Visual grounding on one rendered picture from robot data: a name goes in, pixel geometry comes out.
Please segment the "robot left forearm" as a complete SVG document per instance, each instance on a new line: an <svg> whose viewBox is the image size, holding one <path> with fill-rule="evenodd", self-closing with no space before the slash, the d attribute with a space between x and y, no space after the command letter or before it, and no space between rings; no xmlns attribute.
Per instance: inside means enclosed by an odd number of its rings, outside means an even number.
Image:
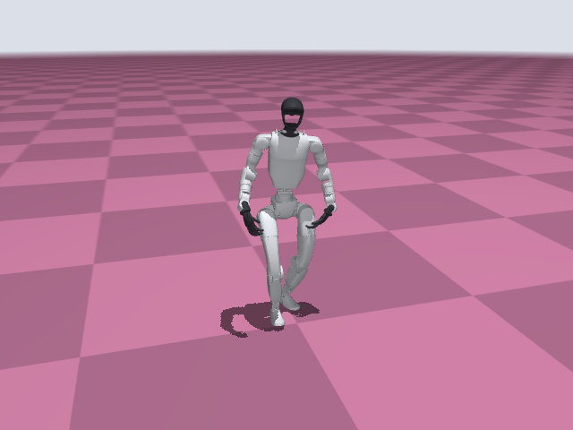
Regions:
<svg viewBox="0 0 573 430"><path fill-rule="evenodd" d="M332 179L332 175L331 172L328 168L328 175L329 175L329 181L328 182L323 182L324 184L321 184L321 188L323 189L323 195L324 195L324 200L326 203L326 208L329 205L333 205L334 206L334 210L333 212L335 212L337 210L337 205L335 204L335 193L334 193L334 188L333 188L333 179ZM331 212L331 213L333 213Z"/></svg>

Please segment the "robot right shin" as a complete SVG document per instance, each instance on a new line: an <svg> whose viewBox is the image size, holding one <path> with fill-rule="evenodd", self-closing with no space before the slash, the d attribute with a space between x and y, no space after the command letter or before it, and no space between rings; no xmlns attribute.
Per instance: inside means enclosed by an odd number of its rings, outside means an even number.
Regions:
<svg viewBox="0 0 573 430"><path fill-rule="evenodd" d="M269 275L268 267L267 267L267 276L268 276L267 285L273 312L275 308L279 310L279 300L281 299L282 296L282 283L280 279L274 279L272 281L272 276Z"/></svg>

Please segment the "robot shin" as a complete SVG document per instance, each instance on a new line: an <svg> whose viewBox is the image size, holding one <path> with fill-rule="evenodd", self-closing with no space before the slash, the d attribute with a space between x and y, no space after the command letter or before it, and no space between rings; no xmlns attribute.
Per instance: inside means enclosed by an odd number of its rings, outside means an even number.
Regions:
<svg viewBox="0 0 573 430"><path fill-rule="evenodd" d="M308 268L308 267L307 267ZM303 271L294 271L292 266L289 266L286 272L286 282L282 289L282 297L293 292L293 290L300 284L303 280L304 276L306 275L308 269L304 269ZM284 296L284 297L285 297Z"/></svg>
<svg viewBox="0 0 573 430"><path fill-rule="evenodd" d="M269 275L268 267L267 267L267 276L268 276L267 285L273 312L275 308L279 310L279 300L281 299L282 296L282 283L280 279L274 279L272 281L272 276Z"/></svg>

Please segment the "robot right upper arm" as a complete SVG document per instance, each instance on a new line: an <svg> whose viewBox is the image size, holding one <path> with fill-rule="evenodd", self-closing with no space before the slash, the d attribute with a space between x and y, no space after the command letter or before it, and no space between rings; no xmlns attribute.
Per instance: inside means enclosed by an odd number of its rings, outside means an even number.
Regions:
<svg viewBox="0 0 573 430"><path fill-rule="evenodd" d="M270 140L271 134L259 134L255 137L246 161L245 167L247 168L247 171L245 179L250 180L251 182L255 180L258 173L255 168L261 159L263 154L262 151L269 147Z"/></svg>

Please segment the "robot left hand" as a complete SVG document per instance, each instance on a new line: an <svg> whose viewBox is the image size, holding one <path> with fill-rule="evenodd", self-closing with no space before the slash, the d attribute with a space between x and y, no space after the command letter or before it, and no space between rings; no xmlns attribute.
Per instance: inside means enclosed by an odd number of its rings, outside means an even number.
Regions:
<svg viewBox="0 0 573 430"><path fill-rule="evenodd" d="M307 228L316 228L318 225L322 224L329 216L332 216L332 213L334 210L334 206L331 204L329 205L326 209L324 209L324 214L319 218L319 220L312 222L313 226L307 226L305 225Z"/></svg>

